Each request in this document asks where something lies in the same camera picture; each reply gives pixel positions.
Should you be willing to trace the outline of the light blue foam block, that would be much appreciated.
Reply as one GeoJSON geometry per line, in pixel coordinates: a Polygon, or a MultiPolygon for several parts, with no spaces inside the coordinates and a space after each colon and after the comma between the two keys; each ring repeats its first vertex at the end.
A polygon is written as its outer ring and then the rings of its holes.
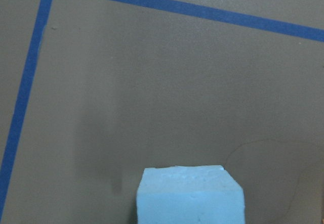
{"type": "Polygon", "coordinates": [[[242,187],[221,165],[146,168],[138,223],[245,223],[242,187]]]}

